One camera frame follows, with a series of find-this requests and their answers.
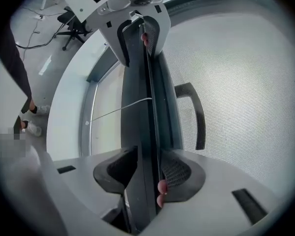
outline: white sneaker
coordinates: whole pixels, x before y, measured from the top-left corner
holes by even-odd
[[[37,106],[37,112],[36,116],[47,116],[49,115],[50,112],[50,106],[46,105],[46,106]]]
[[[34,136],[41,136],[41,127],[36,126],[32,121],[29,121],[26,130]]]

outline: perforated mesh panel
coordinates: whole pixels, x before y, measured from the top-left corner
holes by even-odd
[[[177,100],[184,149],[286,194],[295,163],[295,51],[284,35],[257,15],[209,15],[171,28],[163,50],[174,85],[191,82],[205,113],[206,146],[195,151],[192,102]]]
[[[165,175],[168,189],[183,184],[191,175],[189,166],[176,158],[163,157],[162,171]]]
[[[154,41],[155,41],[155,37],[156,37],[155,36],[156,30],[155,30],[155,27],[148,20],[145,20],[145,32],[148,35],[147,50],[148,50],[148,53],[150,55],[152,55]]]

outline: finger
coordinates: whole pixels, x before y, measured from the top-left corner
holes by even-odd
[[[156,202],[159,207],[163,208],[164,205],[164,195],[159,195],[156,199]]]
[[[161,194],[167,193],[167,183],[166,180],[160,180],[157,185],[157,189]]]
[[[141,35],[141,40],[142,41],[146,41],[148,39],[148,35],[147,35],[147,33],[145,32],[145,33],[143,33],[142,35]]]

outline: gray floor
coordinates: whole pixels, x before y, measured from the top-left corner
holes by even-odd
[[[64,13],[64,7],[67,6],[64,0],[60,0],[59,4],[55,4],[54,0],[47,0],[44,10],[40,10],[42,0],[26,0],[23,5],[16,11],[11,18],[11,28],[15,41],[21,46],[27,46],[31,33],[33,32],[39,15],[25,8],[36,11],[39,14],[53,15]],[[39,20],[29,46],[46,43],[60,27],[61,23],[55,16],[44,17]],[[65,45],[68,36],[57,36],[51,43],[45,47],[26,50],[24,57],[24,66],[28,73],[29,84],[32,91],[32,97],[36,105],[51,105],[57,85],[64,73],[69,62],[76,54],[82,44],[78,40],[72,40],[67,46],[67,50],[63,51],[62,46]],[[20,56],[23,59],[24,49],[19,49]],[[32,120],[35,124],[42,127],[42,136],[39,138],[31,134],[26,134],[26,138],[31,141],[37,149],[46,150],[46,131],[47,117],[34,117],[30,113],[21,116],[22,119]]]

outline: office chair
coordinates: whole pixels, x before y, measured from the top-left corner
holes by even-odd
[[[72,16],[74,16],[73,11],[69,6],[66,6],[64,8],[67,12],[63,13],[62,15],[58,16],[58,21],[61,22],[62,24],[66,24]],[[57,35],[69,35],[69,39],[66,42],[65,46],[63,46],[63,50],[65,51],[67,49],[67,45],[71,41],[71,39],[77,38],[80,42],[84,44],[84,40],[79,36],[83,34],[86,36],[91,32],[91,30],[86,29],[86,20],[84,20],[82,23],[79,21],[77,17],[74,17],[69,23],[67,23],[68,30],[70,31],[64,31],[64,32],[58,32]]]

